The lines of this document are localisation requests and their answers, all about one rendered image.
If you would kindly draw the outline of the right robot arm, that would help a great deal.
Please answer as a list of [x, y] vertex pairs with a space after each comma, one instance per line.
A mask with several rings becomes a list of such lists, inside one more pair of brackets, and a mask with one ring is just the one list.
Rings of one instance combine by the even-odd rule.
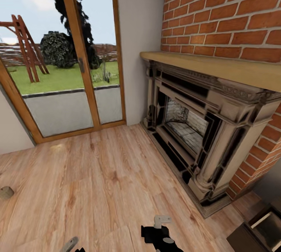
[[169, 236], [167, 227], [163, 227], [163, 223], [172, 223], [171, 216], [156, 215], [154, 217], [153, 227], [141, 226], [141, 236], [144, 237], [145, 243], [153, 243], [156, 252], [184, 252], [177, 247], [175, 241]]

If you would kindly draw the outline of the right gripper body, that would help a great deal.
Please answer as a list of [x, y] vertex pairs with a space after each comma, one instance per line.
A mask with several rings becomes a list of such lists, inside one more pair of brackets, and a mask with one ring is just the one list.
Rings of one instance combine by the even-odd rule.
[[144, 240], [145, 240], [145, 243], [153, 243], [153, 245], [155, 246], [155, 237], [158, 235], [158, 234], [163, 234], [163, 235], [169, 235], [169, 230], [167, 227], [163, 227], [161, 229], [156, 229], [154, 227], [145, 227], [145, 230], [144, 230]]

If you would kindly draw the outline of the pillar candle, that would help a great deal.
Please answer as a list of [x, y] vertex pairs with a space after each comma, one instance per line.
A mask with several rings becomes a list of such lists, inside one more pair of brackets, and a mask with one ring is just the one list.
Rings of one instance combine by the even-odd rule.
[[10, 188], [10, 186], [5, 186], [0, 189], [0, 198], [2, 200], [8, 200], [14, 195], [13, 189]]

